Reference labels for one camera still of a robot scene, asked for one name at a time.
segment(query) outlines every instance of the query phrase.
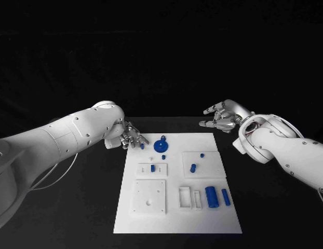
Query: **cable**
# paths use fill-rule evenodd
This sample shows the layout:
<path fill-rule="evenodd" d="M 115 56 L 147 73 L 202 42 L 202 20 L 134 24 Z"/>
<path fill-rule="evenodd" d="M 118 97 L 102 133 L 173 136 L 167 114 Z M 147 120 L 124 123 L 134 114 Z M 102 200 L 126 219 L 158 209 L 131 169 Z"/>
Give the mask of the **cable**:
<path fill-rule="evenodd" d="M 56 164 L 54 167 L 53 167 L 53 169 L 47 172 L 47 175 L 41 178 L 41 180 L 35 183 L 35 185 L 30 188 L 28 191 L 44 189 L 44 188 L 50 187 L 53 184 L 56 184 L 56 183 L 59 182 L 59 180 L 63 178 L 63 176 L 66 175 L 67 171 L 70 170 L 70 168 L 72 168 L 72 166 L 73 166 L 73 162 L 72 162 L 72 164 L 70 164 L 70 166 L 69 166 L 66 172 L 64 172 L 63 175 L 60 176 L 60 178 L 59 178 L 50 185 L 47 185 L 47 186 L 43 187 L 43 188 L 34 188 L 34 187 L 40 184 L 40 182 L 44 180 L 44 178 L 47 177 L 47 175 L 50 174 L 50 172 L 53 171 L 53 169 L 54 169 L 54 167 L 56 167 L 56 165 L 57 165 L 57 164 Z"/>
<path fill-rule="evenodd" d="M 301 135 L 300 131 L 297 130 L 297 128 L 291 125 L 291 123 L 288 123 L 281 117 L 278 117 L 281 119 L 281 121 L 290 126 L 290 128 L 294 130 L 295 134 L 298 135 L 298 137 L 303 139 L 304 136 Z"/>

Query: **blue object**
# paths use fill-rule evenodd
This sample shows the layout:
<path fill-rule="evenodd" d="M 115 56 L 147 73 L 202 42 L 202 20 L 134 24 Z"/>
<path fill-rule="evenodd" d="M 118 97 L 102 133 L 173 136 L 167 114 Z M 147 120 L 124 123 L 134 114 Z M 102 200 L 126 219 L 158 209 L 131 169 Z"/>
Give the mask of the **blue object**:
<path fill-rule="evenodd" d="M 229 201 L 229 197 L 228 197 L 228 192 L 225 189 L 220 190 L 223 193 L 223 200 L 225 200 L 225 205 L 229 206 L 230 205 L 230 201 Z"/>
<path fill-rule="evenodd" d="M 160 140 L 154 143 L 154 150 L 158 153 L 163 153 L 167 151 L 167 142 L 165 142 L 165 136 L 161 136 Z"/>
<path fill-rule="evenodd" d="M 209 208 L 213 209 L 213 208 L 219 207 L 215 187 L 213 186 L 206 187 L 204 188 L 204 193 L 206 193 Z"/>
<path fill-rule="evenodd" d="M 196 165 L 191 164 L 191 168 L 190 168 L 190 172 L 191 172 L 191 173 L 194 172 L 194 169 L 196 169 Z"/>

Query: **black background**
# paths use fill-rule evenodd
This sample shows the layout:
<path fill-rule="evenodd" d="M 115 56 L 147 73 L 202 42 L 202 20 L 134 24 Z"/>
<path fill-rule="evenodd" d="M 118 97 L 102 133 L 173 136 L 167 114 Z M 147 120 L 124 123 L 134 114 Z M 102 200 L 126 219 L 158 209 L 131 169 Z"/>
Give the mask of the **black background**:
<path fill-rule="evenodd" d="M 102 100 L 197 117 L 225 99 L 323 143 L 323 1 L 0 2 L 0 138 Z"/>

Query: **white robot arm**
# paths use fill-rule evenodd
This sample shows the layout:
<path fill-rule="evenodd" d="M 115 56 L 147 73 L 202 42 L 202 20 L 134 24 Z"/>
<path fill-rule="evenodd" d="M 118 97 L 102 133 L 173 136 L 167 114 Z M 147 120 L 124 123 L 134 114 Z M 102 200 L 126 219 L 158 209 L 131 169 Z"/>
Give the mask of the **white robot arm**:
<path fill-rule="evenodd" d="M 261 163 L 275 157 L 282 170 L 323 193 L 323 144 L 305 139 L 284 119 L 272 114 L 255 115 L 232 100 L 213 105 L 204 114 L 215 111 L 213 121 L 199 125 L 229 133 L 239 124 L 232 143 L 238 151 Z"/>
<path fill-rule="evenodd" d="M 47 125 L 0 139 L 0 228 L 14 215 L 40 174 L 99 140 L 106 149 L 148 144 L 111 101 Z"/>

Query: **black table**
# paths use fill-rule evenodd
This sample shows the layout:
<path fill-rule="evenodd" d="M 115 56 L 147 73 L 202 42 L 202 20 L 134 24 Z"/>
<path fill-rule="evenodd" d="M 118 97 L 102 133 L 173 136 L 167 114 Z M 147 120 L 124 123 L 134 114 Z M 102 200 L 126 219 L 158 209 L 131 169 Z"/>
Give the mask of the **black table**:
<path fill-rule="evenodd" d="M 212 117 L 129 118 L 141 133 L 212 132 L 223 161 L 242 234 L 113 234 L 126 151 L 103 141 L 77 154 L 63 179 L 27 194 L 0 229 L 0 248 L 233 248 L 323 245 L 317 192 L 288 175 L 275 159 L 255 162 L 232 146 L 230 134 L 197 125 Z M 61 175 L 73 157 L 40 186 Z"/>

